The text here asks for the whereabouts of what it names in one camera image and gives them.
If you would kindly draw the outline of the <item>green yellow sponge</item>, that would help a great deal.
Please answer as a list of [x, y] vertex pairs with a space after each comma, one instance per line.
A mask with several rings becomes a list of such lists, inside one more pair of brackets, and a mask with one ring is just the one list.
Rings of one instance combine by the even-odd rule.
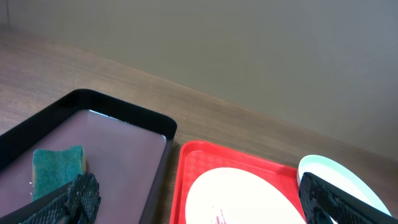
[[32, 201], [73, 181], [85, 171], [86, 157], [82, 146], [62, 151], [36, 149], [32, 158]]

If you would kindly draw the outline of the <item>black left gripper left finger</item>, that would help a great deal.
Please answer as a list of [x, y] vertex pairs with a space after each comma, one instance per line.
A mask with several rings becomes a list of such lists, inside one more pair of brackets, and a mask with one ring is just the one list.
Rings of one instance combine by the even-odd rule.
[[100, 185], [85, 172], [74, 181], [1, 217], [3, 224], [94, 223], [101, 203]]

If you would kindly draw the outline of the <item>white plate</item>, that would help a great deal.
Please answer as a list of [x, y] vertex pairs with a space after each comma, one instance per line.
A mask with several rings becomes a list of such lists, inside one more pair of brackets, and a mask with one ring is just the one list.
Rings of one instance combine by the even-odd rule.
[[199, 176], [185, 204], [187, 224], [300, 224], [299, 211], [273, 185], [250, 172], [216, 168]]

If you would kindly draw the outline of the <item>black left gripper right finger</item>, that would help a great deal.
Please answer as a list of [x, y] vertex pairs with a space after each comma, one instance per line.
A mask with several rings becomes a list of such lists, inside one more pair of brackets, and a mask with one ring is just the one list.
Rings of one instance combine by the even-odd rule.
[[397, 219], [305, 172], [298, 196], [308, 224], [397, 224]]

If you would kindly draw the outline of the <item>light blue plate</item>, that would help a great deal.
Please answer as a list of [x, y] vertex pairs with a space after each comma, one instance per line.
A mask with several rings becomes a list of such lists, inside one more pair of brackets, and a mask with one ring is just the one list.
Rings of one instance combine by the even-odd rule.
[[315, 174], [346, 193], [391, 216], [391, 213], [375, 192], [357, 175], [338, 162], [324, 156], [307, 155], [298, 164], [298, 185], [300, 185], [305, 172]]

